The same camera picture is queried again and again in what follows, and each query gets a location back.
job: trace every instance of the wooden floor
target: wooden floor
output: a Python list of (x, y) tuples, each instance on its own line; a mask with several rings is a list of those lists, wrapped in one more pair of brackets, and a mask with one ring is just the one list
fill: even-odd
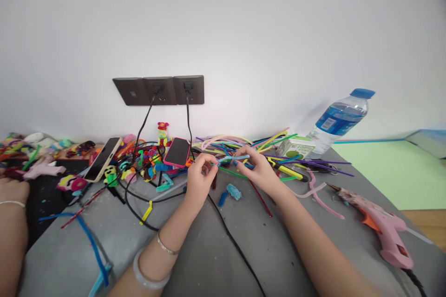
[(446, 252), (446, 210), (401, 211), (443, 252)]

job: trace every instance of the pink glue gun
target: pink glue gun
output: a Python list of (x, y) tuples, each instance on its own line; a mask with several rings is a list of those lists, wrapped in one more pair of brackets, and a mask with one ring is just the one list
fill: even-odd
[(50, 155), (43, 156), (29, 168), (29, 171), (23, 175), (24, 180), (33, 180), (41, 175), (61, 175), (66, 171), (63, 166), (56, 166), (56, 162)]
[(382, 245), (380, 254), (384, 260), (397, 268), (413, 268), (413, 260), (398, 235), (398, 232), (408, 229), (406, 223), (401, 218), (387, 213), (382, 207), (344, 188), (339, 188), (329, 183), (328, 185), (337, 192), (341, 199), (365, 215), (363, 224), (370, 226), (378, 232)]

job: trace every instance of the green box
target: green box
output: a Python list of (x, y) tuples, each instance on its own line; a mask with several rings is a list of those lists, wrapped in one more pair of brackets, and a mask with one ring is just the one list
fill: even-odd
[(311, 138), (293, 137), (283, 141), (277, 149), (277, 152), (283, 157), (304, 159), (315, 147), (316, 145)]

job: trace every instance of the wall outlet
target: wall outlet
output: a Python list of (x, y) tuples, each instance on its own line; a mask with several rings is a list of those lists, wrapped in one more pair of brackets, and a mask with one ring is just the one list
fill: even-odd
[(173, 77), (178, 104), (186, 104), (186, 89), (189, 104), (204, 104), (204, 76)]
[(158, 90), (158, 94), (153, 100), (153, 105), (176, 105), (177, 96), (172, 77), (145, 77), (143, 78), (145, 92), (149, 98), (149, 103), (153, 94)]
[(142, 78), (114, 78), (113, 82), (126, 105), (150, 105)]

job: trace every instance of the electrical socket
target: electrical socket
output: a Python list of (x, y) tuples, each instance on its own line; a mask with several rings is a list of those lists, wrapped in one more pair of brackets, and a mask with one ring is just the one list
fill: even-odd
[(153, 100), (153, 105), (176, 105), (174, 82), (172, 77), (145, 77), (143, 78), (145, 92), (149, 102), (153, 94), (158, 90), (158, 94)]
[(204, 76), (173, 77), (178, 104), (186, 104), (186, 88), (189, 91), (189, 104), (204, 104)]

